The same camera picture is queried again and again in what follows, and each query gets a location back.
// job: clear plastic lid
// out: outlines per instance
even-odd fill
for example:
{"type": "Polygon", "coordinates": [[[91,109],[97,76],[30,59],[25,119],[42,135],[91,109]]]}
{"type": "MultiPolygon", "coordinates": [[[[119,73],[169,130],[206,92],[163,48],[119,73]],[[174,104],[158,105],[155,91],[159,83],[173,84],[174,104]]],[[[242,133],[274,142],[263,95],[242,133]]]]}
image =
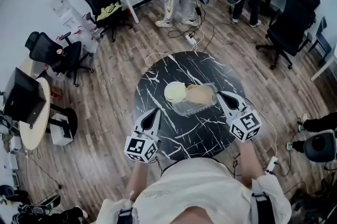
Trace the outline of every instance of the clear plastic lid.
{"type": "Polygon", "coordinates": [[[206,110],[216,104],[217,88],[213,83],[190,85],[186,90],[186,97],[180,101],[172,101],[175,112],[181,116],[189,116],[206,110]]]}

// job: white sneaker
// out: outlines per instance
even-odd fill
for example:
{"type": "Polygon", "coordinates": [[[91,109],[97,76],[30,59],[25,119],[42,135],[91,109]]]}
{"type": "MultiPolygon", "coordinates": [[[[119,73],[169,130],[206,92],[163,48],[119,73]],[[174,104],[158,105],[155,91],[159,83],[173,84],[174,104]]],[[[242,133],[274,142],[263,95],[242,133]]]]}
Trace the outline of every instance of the white sneaker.
{"type": "Polygon", "coordinates": [[[158,27],[172,27],[172,23],[167,23],[166,21],[157,21],[156,26],[158,27]]]}
{"type": "Polygon", "coordinates": [[[78,205],[76,205],[75,207],[77,207],[77,208],[80,208],[81,209],[81,211],[82,211],[82,213],[83,213],[83,217],[84,218],[88,218],[88,213],[86,212],[86,211],[84,211],[81,207],[79,207],[78,205]]]}
{"type": "Polygon", "coordinates": [[[183,19],[183,20],[182,20],[182,23],[183,23],[183,24],[192,25],[192,26],[194,26],[194,27],[198,27],[198,26],[199,26],[199,22],[198,22],[197,20],[190,21],[190,20],[183,19]]]}
{"type": "Polygon", "coordinates": [[[302,115],[302,117],[301,117],[301,125],[299,125],[299,132],[302,132],[302,131],[304,131],[305,130],[305,128],[303,127],[303,124],[304,124],[304,122],[306,121],[306,120],[308,120],[308,114],[303,114],[302,115]]]}
{"type": "Polygon", "coordinates": [[[262,23],[261,23],[261,21],[260,20],[258,20],[257,21],[257,24],[255,24],[255,25],[251,25],[251,24],[249,24],[251,27],[260,27],[261,25],[262,25],[262,23]]]}

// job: table leg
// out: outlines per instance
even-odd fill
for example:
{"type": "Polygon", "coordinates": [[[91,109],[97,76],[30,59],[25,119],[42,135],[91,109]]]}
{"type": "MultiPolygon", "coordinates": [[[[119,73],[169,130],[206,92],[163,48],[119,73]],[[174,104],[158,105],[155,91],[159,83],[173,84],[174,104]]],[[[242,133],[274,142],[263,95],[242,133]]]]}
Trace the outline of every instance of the table leg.
{"type": "Polygon", "coordinates": [[[272,0],[265,0],[265,2],[260,7],[260,14],[263,16],[271,16],[273,10],[270,8],[270,3],[272,0]]]}
{"type": "Polygon", "coordinates": [[[310,80],[313,82],[319,75],[321,75],[321,74],[323,73],[323,71],[325,71],[325,70],[328,68],[328,66],[330,66],[330,65],[332,64],[333,61],[335,61],[335,57],[334,57],[334,56],[332,56],[332,57],[325,63],[325,65],[322,66],[322,68],[321,68],[320,70],[318,70],[318,72],[317,72],[315,75],[313,75],[313,76],[311,77],[310,80]]]}
{"type": "Polygon", "coordinates": [[[136,13],[135,13],[135,10],[133,9],[133,7],[132,7],[132,5],[130,3],[130,0],[125,0],[125,1],[126,1],[128,7],[129,7],[130,11],[131,11],[131,14],[132,14],[133,18],[135,19],[136,24],[138,24],[139,20],[138,20],[138,17],[136,15],[136,13]]]}

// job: wooden floor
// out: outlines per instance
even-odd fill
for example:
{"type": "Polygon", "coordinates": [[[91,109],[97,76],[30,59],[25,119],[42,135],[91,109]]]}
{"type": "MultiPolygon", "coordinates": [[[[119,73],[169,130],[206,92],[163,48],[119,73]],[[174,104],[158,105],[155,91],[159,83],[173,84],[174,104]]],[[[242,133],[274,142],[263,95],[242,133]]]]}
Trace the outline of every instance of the wooden floor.
{"type": "MultiPolygon", "coordinates": [[[[94,74],[80,73],[80,87],[72,85],[71,80],[55,83],[63,90],[63,101],[56,104],[72,107],[78,116],[78,132],[74,142],[66,147],[52,145],[50,135],[45,135],[38,151],[30,156],[62,186],[62,204],[59,209],[69,209],[81,205],[92,219],[97,216],[105,198],[118,200],[131,174],[132,162],[123,153],[125,137],[133,126],[133,95],[142,73],[147,69],[145,59],[148,55],[175,53],[190,50],[184,37],[169,38],[171,28],[157,28],[154,22],[164,16],[163,0],[153,0],[136,10],[140,19],[132,30],[121,28],[116,42],[104,38],[98,52],[87,61],[94,74]]],[[[269,69],[273,59],[272,51],[257,51],[256,44],[267,43],[265,32],[268,20],[263,26],[251,28],[247,13],[240,22],[229,24],[228,5],[225,0],[211,0],[207,6],[202,29],[204,40],[198,51],[204,51],[215,34],[206,52],[219,57],[230,65],[242,79],[246,96],[255,103],[277,130],[277,157],[282,173],[289,169],[289,154],[285,144],[294,135],[295,139],[307,138],[297,133],[296,118],[307,112],[316,118],[328,114],[336,107],[336,82],[332,74],[323,73],[314,83],[310,77],[318,70],[318,53],[308,54],[308,47],[296,57],[291,58],[293,70],[288,70],[287,62],[280,57],[277,68],[269,69]]],[[[176,28],[189,29],[176,22],[176,28]]],[[[201,31],[195,38],[201,39],[201,31]]],[[[148,63],[154,63],[162,55],[153,55],[148,63]]],[[[254,139],[254,146],[264,167],[275,155],[275,134],[263,120],[263,131],[254,139]]],[[[221,153],[221,159],[232,167],[232,157],[237,154],[235,145],[221,153]]],[[[291,171],[281,177],[279,167],[276,175],[284,191],[300,181],[305,181],[308,191],[313,192],[320,180],[328,175],[323,165],[308,161],[303,155],[292,152],[291,171]]],[[[19,180],[33,202],[38,202],[57,189],[56,183],[44,174],[31,160],[19,157],[19,180]]],[[[149,182],[158,179],[157,164],[151,164],[149,182]]]]}

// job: shoe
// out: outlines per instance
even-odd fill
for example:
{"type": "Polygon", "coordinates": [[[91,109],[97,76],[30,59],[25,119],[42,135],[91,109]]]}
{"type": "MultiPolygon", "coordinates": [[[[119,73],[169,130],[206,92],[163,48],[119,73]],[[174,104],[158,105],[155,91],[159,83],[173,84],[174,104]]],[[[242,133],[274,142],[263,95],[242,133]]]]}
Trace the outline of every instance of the shoe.
{"type": "Polygon", "coordinates": [[[191,21],[191,20],[186,20],[186,19],[183,19],[182,20],[182,23],[183,24],[188,24],[188,25],[192,25],[194,27],[198,27],[200,24],[197,20],[194,20],[194,21],[191,21]]]}
{"type": "Polygon", "coordinates": [[[84,211],[81,207],[79,207],[78,205],[76,205],[75,207],[77,207],[77,208],[80,208],[80,210],[82,211],[82,213],[83,213],[83,217],[84,218],[88,218],[88,213],[86,212],[86,211],[84,211]]]}
{"type": "Polygon", "coordinates": [[[157,21],[156,26],[158,27],[172,27],[172,23],[167,23],[166,21],[157,21]]]}
{"type": "Polygon", "coordinates": [[[251,24],[249,24],[251,27],[260,27],[261,25],[262,25],[262,23],[261,23],[261,21],[260,20],[258,20],[257,21],[257,24],[255,24],[255,25],[251,25],[251,24]]]}
{"type": "Polygon", "coordinates": [[[299,125],[299,132],[303,132],[305,130],[305,128],[303,127],[304,122],[308,120],[308,114],[303,114],[301,117],[301,123],[299,125]]]}
{"type": "Polygon", "coordinates": [[[286,149],[287,149],[288,151],[293,150],[293,143],[292,143],[292,142],[287,142],[287,143],[286,143],[286,149]]]}

